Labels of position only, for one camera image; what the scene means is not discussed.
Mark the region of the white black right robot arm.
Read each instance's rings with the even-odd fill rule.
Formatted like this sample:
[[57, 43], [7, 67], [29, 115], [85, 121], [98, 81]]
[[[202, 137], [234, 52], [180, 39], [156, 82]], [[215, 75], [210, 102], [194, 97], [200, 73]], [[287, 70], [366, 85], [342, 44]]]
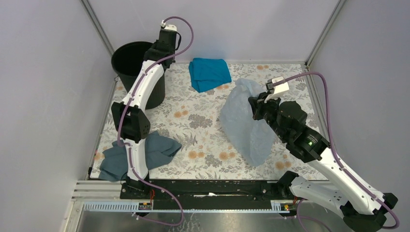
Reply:
[[397, 204], [397, 197], [372, 188], [334, 155], [327, 139], [306, 125], [307, 114], [297, 102], [269, 100], [267, 96], [263, 92], [248, 98], [252, 118], [264, 120], [294, 157], [319, 171], [336, 187], [331, 190], [287, 171], [278, 181], [278, 195], [319, 204], [341, 217], [355, 232], [385, 229], [386, 214]]

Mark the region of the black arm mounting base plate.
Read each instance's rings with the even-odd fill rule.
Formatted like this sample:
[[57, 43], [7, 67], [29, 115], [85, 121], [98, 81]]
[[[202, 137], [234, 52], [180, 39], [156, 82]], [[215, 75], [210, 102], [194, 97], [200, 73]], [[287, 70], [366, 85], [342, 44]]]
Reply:
[[147, 200], [149, 203], [175, 202], [179, 209], [186, 203], [198, 205], [207, 200], [231, 205], [242, 201], [280, 201], [290, 205], [299, 198], [281, 181], [266, 180], [171, 180], [150, 179], [148, 184], [127, 180], [122, 183], [122, 200]]

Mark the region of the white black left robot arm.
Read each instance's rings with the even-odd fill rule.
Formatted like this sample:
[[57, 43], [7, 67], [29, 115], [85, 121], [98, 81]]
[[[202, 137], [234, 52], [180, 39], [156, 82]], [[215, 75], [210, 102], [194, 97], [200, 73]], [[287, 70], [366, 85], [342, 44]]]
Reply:
[[149, 195], [148, 168], [145, 141], [150, 132], [146, 109], [160, 105], [165, 96], [164, 74], [174, 62], [181, 37], [176, 26], [160, 30], [154, 42], [132, 42], [118, 48], [111, 58], [114, 71], [119, 75], [126, 96], [111, 106], [117, 138], [127, 149], [128, 170], [125, 190], [131, 190], [139, 199]]

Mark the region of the black plastic trash bin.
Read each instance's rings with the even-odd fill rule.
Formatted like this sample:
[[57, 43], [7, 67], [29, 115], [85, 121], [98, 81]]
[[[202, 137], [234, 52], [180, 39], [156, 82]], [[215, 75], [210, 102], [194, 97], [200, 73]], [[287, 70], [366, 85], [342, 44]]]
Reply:
[[[136, 41], [119, 47], [111, 57], [111, 65], [120, 77], [125, 89], [130, 91], [144, 61], [145, 52], [153, 45], [151, 42]], [[158, 107], [165, 98], [165, 77], [156, 83], [146, 104], [146, 109]]]

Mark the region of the light blue plastic trash bag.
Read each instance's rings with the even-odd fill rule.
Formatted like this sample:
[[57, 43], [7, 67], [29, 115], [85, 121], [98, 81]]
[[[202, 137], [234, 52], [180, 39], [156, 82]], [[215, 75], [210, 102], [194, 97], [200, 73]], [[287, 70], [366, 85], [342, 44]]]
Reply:
[[264, 92], [262, 86], [239, 78], [220, 110], [220, 124], [227, 138], [251, 166], [262, 165], [270, 156], [277, 136], [264, 120], [254, 120], [249, 97]]

